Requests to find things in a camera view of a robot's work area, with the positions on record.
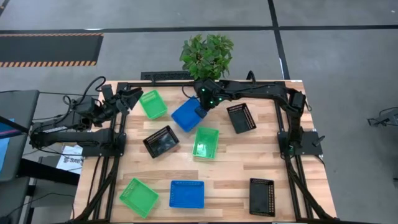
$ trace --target black stripe on floor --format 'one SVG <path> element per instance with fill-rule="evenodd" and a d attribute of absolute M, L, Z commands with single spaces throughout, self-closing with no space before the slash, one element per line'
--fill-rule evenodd
<path fill-rule="evenodd" d="M 0 67 L 96 65 L 103 33 L 0 34 Z"/>

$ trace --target concrete floor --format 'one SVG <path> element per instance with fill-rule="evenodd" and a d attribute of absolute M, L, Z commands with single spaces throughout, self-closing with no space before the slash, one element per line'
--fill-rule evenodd
<path fill-rule="evenodd" d="M 274 2 L 280 26 L 398 24 L 395 0 Z M 267 1 L 260 0 L 10 0 L 0 17 L 0 30 L 271 24 Z M 235 43 L 230 78 L 245 78 L 248 70 L 257 79 L 282 78 L 273 31 L 221 33 Z M 183 40 L 196 34 L 105 34 L 97 66 L 0 68 L 0 90 L 81 93 L 100 75 L 137 80 L 141 72 L 180 70 Z M 338 216 L 396 223 L 398 189 L 392 177 L 398 175 L 398 129 L 369 127 L 366 118 L 397 106 L 398 30 L 302 30 L 281 35 L 290 77 L 304 81 L 315 126 L 326 136 L 322 146 Z M 61 97 L 41 95 L 35 117 L 63 113 Z M 54 210 L 58 222 L 70 214 L 68 205 L 41 210 L 34 223 L 48 223 L 42 217 Z"/>

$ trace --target wooden table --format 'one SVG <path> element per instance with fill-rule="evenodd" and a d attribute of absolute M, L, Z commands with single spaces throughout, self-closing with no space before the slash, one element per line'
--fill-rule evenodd
<path fill-rule="evenodd" d="M 304 92 L 301 81 L 285 82 L 287 87 Z M 115 92 L 117 82 L 108 83 L 113 85 Z M 285 163 L 280 158 L 277 142 L 279 127 L 274 101 L 242 98 L 232 102 L 224 101 L 212 109 L 199 124 L 220 131 L 216 158 L 208 161 L 192 156 L 196 128 L 190 133 L 185 133 L 170 116 L 187 100 L 181 92 L 181 87 L 142 89 L 144 93 L 156 89 L 167 104 L 168 111 L 166 115 L 156 120 L 149 120 L 139 103 L 130 111 L 126 122 L 127 144 L 119 164 L 111 222 L 286 222 L 295 220 Z M 189 95 L 194 94 L 192 87 L 186 87 L 185 91 Z M 257 128 L 236 134 L 226 108 L 240 103 L 248 105 Z M 285 127 L 288 127 L 284 112 L 282 116 Z M 173 129 L 180 143 L 170 152 L 153 159 L 142 140 L 166 125 Z M 314 128 L 311 114 L 307 110 L 302 116 L 302 126 L 306 130 Z M 75 197 L 76 214 L 80 214 L 86 207 L 96 160 L 96 157 L 91 157 L 84 161 Z M 309 191 L 325 211 L 335 217 L 336 212 L 323 164 L 315 156 L 302 156 L 302 160 Z M 101 165 L 100 161 L 92 195 L 98 187 Z M 160 195 L 154 209 L 146 219 L 141 218 L 119 200 L 120 194 L 133 177 L 137 177 Z M 249 214 L 249 179 L 251 177 L 275 181 L 276 217 Z M 170 208 L 171 180 L 203 180 L 205 182 L 205 208 Z M 297 192 L 301 214 L 305 217 L 302 194 L 299 189 Z M 102 200 L 100 218 L 104 217 L 107 198 L 106 192 Z"/>

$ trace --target potted plant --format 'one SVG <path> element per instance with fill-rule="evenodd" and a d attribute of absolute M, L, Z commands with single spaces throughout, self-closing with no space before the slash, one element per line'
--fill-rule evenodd
<path fill-rule="evenodd" d="M 184 62 L 183 70 L 188 70 L 194 80 L 210 78 L 217 80 L 229 75 L 234 44 L 225 35 L 208 34 L 202 41 L 201 34 L 184 42 L 180 61 Z"/>

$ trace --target monitor screen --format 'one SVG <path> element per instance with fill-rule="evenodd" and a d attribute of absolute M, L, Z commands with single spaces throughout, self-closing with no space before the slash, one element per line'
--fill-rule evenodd
<path fill-rule="evenodd" d="M 20 134 L 22 134 L 21 130 L 13 128 L 8 124 L 4 124 L 2 121 L 0 121 L 0 139 L 11 138 Z"/>

